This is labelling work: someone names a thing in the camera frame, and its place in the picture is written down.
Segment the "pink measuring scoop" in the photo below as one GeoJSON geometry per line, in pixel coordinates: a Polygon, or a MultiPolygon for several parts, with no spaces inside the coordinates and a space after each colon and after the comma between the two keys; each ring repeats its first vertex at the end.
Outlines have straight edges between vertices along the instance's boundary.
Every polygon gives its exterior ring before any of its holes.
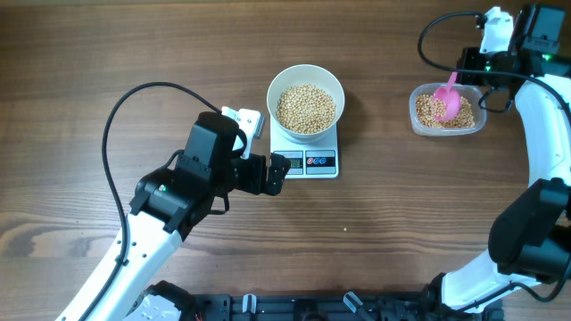
{"type": "Polygon", "coordinates": [[[461,96],[453,88],[458,73],[452,72],[445,86],[439,87],[433,94],[434,118],[438,121],[450,121],[454,119],[461,107],[461,96]]]}

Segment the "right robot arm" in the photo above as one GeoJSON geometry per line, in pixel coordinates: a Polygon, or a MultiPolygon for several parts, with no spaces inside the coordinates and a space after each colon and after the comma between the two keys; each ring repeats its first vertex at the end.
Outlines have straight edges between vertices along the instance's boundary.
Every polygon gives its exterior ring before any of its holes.
{"type": "Polygon", "coordinates": [[[570,277],[570,60],[559,55],[565,12],[526,4],[517,16],[499,8],[476,14],[479,47],[463,51],[454,71],[464,85],[507,90],[525,130],[529,186],[493,222],[486,250],[435,277],[417,300],[418,320],[498,320],[502,299],[551,286],[553,300],[570,277]]]}

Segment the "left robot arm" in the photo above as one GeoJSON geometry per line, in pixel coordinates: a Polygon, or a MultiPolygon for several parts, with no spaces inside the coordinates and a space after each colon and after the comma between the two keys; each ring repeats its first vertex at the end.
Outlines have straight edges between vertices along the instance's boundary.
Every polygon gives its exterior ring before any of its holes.
{"type": "Polygon", "coordinates": [[[144,176],[130,201],[127,230],[119,233],[95,271],[61,313],[61,320],[196,320],[193,297],[167,282],[149,285],[191,230],[215,214],[215,198],[234,190],[251,194],[281,192],[289,160],[243,156],[234,147],[247,139],[238,123],[205,111],[194,123],[184,151],[144,176]]]}

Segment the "white digital kitchen scale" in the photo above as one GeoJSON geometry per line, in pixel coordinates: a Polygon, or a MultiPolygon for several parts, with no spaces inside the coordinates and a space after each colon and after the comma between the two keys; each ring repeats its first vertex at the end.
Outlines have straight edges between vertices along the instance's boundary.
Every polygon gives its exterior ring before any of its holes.
{"type": "Polygon", "coordinates": [[[336,178],[339,153],[336,126],[316,140],[303,142],[289,136],[273,119],[270,121],[270,151],[290,160],[286,179],[336,178]]]}

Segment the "soybeans in white bowl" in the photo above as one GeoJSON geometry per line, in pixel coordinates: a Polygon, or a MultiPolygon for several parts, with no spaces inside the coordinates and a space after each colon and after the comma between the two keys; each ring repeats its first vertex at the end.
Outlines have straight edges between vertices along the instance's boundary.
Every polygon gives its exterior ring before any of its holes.
{"type": "Polygon", "coordinates": [[[333,124],[336,105],[323,89],[302,84],[291,86],[277,102],[277,120],[298,134],[315,134],[333,124]]]}

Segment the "white bowl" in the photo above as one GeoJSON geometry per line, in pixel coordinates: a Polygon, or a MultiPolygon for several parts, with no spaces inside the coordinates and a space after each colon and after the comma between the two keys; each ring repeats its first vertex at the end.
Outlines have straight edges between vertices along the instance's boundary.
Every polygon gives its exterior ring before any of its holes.
{"type": "Polygon", "coordinates": [[[271,118],[276,121],[279,127],[294,139],[309,142],[316,140],[324,135],[324,133],[336,126],[337,121],[343,114],[345,106],[345,94],[340,81],[330,71],[312,64],[299,64],[282,70],[275,76],[269,85],[267,92],[267,107],[271,118]],[[336,105],[335,118],[333,124],[321,132],[315,134],[298,134],[284,128],[277,120],[277,102],[280,95],[291,86],[299,86],[302,84],[311,84],[323,89],[329,94],[336,105]]]}

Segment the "clear plastic container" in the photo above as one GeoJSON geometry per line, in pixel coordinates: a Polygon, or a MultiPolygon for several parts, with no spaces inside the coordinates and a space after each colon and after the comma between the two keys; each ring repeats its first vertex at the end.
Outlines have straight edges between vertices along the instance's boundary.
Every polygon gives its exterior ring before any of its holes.
{"type": "Polygon", "coordinates": [[[420,136],[463,136],[473,134],[481,130],[487,121],[486,111],[482,110],[478,101],[483,96],[476,86],[463,86],[454,84],[452,88],[459,92],[463,105],[459,116],[468,115],[468,126],[453,128],[449,122],[444,123],[443,128],[429,127],[425,121],[425,113],[418,107],[418,99],[425,100],[425,96],[432,96],[434,92],[445,87],[446,83],[430,83],[417,87],[410,95],[410,122],[413,131],[420,136]]]}

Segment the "pile of soybeans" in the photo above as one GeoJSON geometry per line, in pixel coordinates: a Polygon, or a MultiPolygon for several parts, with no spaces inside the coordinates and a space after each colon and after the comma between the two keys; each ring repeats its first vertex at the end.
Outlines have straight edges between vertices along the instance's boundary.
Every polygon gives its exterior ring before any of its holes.
{"type": "Polygon", "coordinates": [[[460,97],[458,114],[451,120],[438,120],[446,112],[445,103],[431,95],[419,95],[416,98],[416,111],[420,123],[429,128],[472,128],[476,123],[472,106],[467,98],[460,97]]]}

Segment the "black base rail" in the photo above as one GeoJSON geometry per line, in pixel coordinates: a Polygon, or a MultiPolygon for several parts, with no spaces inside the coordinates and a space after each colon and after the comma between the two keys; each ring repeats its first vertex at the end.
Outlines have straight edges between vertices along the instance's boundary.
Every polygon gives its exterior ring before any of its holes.
{"type": "Polygon", "coordinates": [[[149,286],[135,301],[127,320],[482,320],[503,321],[496,301],[475,314],[447,316],[421,304],[419,292],[343,296],[243,296],[191,294],[166,281],[149,286]]]}

